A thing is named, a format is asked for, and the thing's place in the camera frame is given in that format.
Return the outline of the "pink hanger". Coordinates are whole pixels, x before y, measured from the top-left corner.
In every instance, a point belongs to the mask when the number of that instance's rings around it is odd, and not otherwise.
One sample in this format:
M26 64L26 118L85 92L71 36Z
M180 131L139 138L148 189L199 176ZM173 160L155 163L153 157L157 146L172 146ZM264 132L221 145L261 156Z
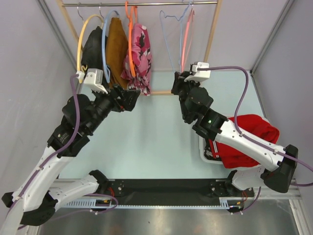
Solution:
M191 48L192 40L193 40L193 24L194 24L194 15L195 11L191 8L191 11L188 16L188 21L186 23L183 44L181 48L181 66L180 71L183 71L188 59L189 51Z

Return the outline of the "blue wire hanger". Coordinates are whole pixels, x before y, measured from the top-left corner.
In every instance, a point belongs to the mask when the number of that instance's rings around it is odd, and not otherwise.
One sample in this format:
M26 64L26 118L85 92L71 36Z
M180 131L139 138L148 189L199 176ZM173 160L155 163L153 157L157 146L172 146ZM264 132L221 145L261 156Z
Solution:
M177 13L174 11L169 12L165 9L161 9L159 12L161 32L173 72L181 70L183 27L187 11L191 7L190 0L181 0L180 3L185 3L185 5L179 5Z

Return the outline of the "black white patterned trousers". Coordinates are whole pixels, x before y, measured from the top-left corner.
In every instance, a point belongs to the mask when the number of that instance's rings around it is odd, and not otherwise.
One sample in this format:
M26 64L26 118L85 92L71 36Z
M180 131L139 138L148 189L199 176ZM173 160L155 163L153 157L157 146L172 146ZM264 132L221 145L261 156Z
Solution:
M206 144L205 144L203 155L209 161L214 161L215 160L215 158L213 156L213 153L212 153L212 150L211 150L211 145L210 145L209 141L207 141Z

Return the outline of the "red trousers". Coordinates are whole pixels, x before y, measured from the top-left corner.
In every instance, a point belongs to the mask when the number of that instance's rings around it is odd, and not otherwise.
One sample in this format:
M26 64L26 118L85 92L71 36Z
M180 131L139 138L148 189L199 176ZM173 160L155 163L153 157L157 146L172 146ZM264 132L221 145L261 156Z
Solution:
M279 130L272 126L266 119L255 115L247 114L237 116L238 126L257 137L271 142L277 143L279 139ZM238 167L254 167L259 163L248 155L219 142L216 142L218 154L222 159L225 168L234 169Z

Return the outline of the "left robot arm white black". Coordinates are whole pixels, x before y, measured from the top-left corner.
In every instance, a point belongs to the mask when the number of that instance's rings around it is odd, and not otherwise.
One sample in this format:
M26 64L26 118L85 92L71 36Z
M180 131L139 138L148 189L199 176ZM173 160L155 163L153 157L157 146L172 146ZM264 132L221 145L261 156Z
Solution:
M51 190L51 184L88 144L102 121L110 112L132 111L140 91L124 90L114 85L107 94L94 93L91 101L85 94L74 94L62 108L61 124L47 141L40 161L26 182L15 192L2 196L9 208L4 230L24 226L39 226L47 222L64 204L89 194L104 195L109 181L100 170L92 170L85 178L69 187Z

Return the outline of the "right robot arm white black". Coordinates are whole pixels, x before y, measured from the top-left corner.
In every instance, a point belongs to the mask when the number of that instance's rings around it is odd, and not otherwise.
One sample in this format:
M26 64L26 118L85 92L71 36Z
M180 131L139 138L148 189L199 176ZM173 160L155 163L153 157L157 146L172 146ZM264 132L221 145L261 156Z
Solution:
M179 97L182 119L202 138L232 147L259 163L258 167L233 170L225 190L238 196L243 190L266 186L286 193L296 169L298 149L263 140L211 109L213 98L200 86L193 72L175 72L171 93Z

